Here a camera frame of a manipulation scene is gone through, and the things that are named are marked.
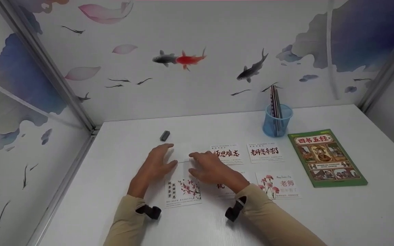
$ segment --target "gray eraser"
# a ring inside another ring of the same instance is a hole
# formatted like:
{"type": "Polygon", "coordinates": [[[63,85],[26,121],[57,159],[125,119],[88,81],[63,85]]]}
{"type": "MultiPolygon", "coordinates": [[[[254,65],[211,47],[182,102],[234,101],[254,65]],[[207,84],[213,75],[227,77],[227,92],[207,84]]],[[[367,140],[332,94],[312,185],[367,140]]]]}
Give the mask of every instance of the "gray eraser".
{"type": "Polygon", "coordinates": [[[162,141],[162,142],[167,141],[167,138],[168,138],[169,134],[170,134],[169,131],[164,131],[164,133],[163,133],[162,136],[161,136],[161,141],[162,141]]]}

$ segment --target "blue pen holder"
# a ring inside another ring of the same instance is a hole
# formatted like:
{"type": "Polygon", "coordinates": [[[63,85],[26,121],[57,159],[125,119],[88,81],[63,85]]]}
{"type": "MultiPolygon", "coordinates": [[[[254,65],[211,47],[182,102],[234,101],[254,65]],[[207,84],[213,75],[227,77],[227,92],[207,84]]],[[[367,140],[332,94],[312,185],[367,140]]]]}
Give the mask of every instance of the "blue pen holder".
{"type": "Polygon", "coordinates": [[[262,130],[265,135],[269,137],[282,137],[287,130],[288,122],[293,116],[291,107],[285,104],[280,105],[282,118],[275,118],[272,116],[272,106],[269,105],[265,108],[265,120],[262,130]]]}

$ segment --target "book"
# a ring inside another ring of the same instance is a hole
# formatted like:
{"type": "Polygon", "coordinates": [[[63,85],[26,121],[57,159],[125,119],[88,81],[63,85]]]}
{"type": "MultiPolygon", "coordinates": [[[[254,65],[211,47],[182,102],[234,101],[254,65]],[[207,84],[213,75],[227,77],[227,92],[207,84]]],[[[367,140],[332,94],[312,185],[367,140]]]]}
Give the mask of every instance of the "book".
{"type": "Polygon", "coordinates": [[[313,186],[367,185],[367,180],[330,129],[288,134],[313,186]]]}

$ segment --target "white card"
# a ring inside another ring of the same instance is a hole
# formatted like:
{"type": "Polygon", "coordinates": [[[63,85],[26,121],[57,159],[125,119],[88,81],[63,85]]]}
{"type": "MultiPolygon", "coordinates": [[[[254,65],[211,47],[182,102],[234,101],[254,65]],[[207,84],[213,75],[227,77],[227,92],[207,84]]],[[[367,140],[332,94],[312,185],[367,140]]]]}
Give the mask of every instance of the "white card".
{"type": "Polygon", "coordinates": [[[238,145],[212,145],[211,152],[218,156],[226,165],[244,164],[244,153],[239,151],[238,145]]]}
{"type": "Polygon", "coordinates": [[[284,161],[277,143],[249,143],[247,149],[252,163],[284,161]]]}
{"type": "Polygon", "coordinates": [[[172,152],[171,156],[168,158],[169,162],[172,160],[177,160],[181,162],[189,162],[189,154],[192,152],[190,143],[175,143],[174,147],[169,150],[172,152]]]}
{"type": "MultiPolygon", "coordinates": [[[[241,173],[247,180],[249,180],[246,172],[239,173],[241,173]]],[[[216,184],[214,185],[214,189],[216,189],[215,194],[217,196],[217,199],[226,200],[235,198],[235,193],[224,184],[216,184]]]]}
{"type": "Polygon", "coordinates": [[[165,208],[201,203],[201,192],[197,181],[184,178],[166,181],[165,208]]]}
{"type": "Polygon", "coordinates": [[[294,181],[291,171],[269,171],[265,173],[255,173],[258,186],[263,190],[269,199],[293,199],[301,198],[299,188],[294,181]]]}

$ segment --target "beige long-sleeve shirt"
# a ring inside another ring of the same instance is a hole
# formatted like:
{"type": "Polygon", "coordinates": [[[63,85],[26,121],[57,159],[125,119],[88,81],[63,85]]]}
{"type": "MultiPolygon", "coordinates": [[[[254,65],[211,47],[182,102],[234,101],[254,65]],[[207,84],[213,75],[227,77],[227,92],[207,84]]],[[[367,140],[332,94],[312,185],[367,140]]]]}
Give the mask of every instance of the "beige long-sleeve shirt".
{"type": "MultiPolygon", "coordinates": [[[[253,224],[268,239],[272,246],[326,246],[308,228],[278,207],[256,185],[250,184],[235,198],[247,197],[242,210],[253,224]]],[[[114,216],[114,222],[106,237],[104,246],[135,246],[139,244],[139,232],[144,216],[135,212],[145,204],[141,198],[124,196],[114,216]]]]}

